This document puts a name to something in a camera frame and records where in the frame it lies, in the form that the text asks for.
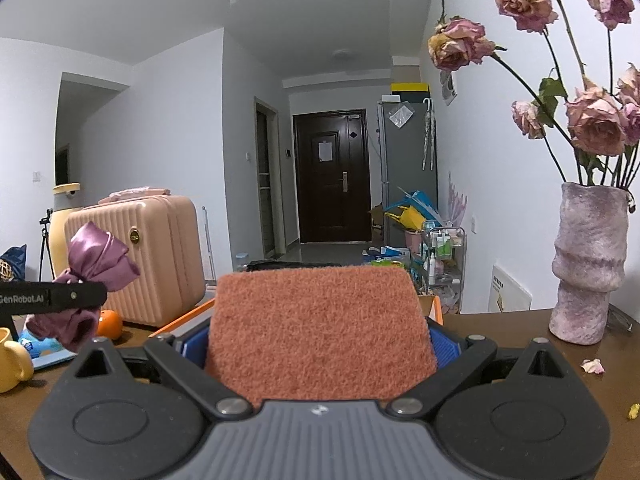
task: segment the suitcase gold lock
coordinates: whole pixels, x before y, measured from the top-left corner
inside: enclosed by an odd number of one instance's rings
[[[131,240],[131,243],[134,245],[138,245],[140,243],[140,232],[137,228],[131,228],[131,231],[129,231],[129,240]]]

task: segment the ceiling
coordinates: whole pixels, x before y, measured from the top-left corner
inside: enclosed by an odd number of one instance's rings
[[[3,0],[0,36],[136,64],[225,27],[281,77],[416,56],[430,0]],[[332,57],[337,49],[351,59]]]

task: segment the pink textured vase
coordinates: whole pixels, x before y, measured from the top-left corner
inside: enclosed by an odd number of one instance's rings
[[[579,345],[599,342],[609,296],[625,279],[627,193],[609,186],[562,184],[553,273],[560,278],[549,329]]]

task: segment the gray refrigerator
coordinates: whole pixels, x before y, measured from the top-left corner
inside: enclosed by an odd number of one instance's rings
[[[382,162],[382,205],[400,202],[407,192],[421,190],[431,202],[438,205],[438,167],[436,164],[435,134],[428,136],[424,169],[425,136],[427,136],[428,104],[410,104],[414,114],[398,128],[389,118],[389,112],[398,103],[378,103],[380,130],[380,160]],[[393,220],[385,216],[384,241],[392,247],[406,247],[404,232],[396,228]]]

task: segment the pink suitcase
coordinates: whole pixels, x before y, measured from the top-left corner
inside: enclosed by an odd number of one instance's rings
[[[198,220],[184,196],[142,196],[84,208],[68,216],[65,238],[87,222],[129,247],[140,277],[109,294],[103,308],[125,321],[164,326],[191,310],[205,292]]]

